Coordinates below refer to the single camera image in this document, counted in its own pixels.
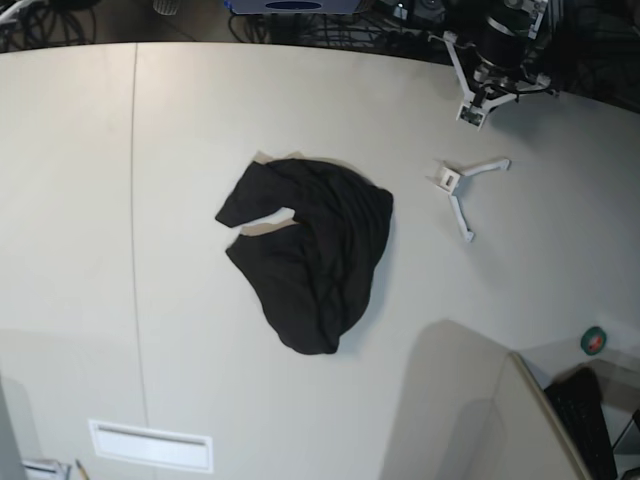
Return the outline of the black t-shirt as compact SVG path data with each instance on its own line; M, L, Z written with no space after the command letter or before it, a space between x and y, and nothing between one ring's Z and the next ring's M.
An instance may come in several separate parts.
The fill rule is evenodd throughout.
M308 159L251 162L216 215L236 228L290 209L290 224L226 249L280 341L330 355L365 314L390 235L394 197L356 171Z

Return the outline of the green tape roll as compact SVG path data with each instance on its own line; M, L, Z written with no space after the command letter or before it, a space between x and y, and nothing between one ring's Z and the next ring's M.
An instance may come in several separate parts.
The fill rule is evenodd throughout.
M590 327L580 339L581 350L588 356L598 355L606 346L607 334L599 326Z

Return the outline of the black keyboard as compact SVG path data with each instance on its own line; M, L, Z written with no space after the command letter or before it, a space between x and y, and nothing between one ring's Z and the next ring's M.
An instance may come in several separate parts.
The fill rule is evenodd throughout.
M593 479L618 476L595 372L582 367L544 393Z

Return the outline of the pencil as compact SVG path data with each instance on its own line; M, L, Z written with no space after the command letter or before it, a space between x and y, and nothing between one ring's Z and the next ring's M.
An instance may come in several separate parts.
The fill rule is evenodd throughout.
M84 468L84 466L82 465L82 463L78 459L75 460L75 465L76 465L77 471L78 471L81 479L82 480L90 480L89 474L87 473L86 469Z

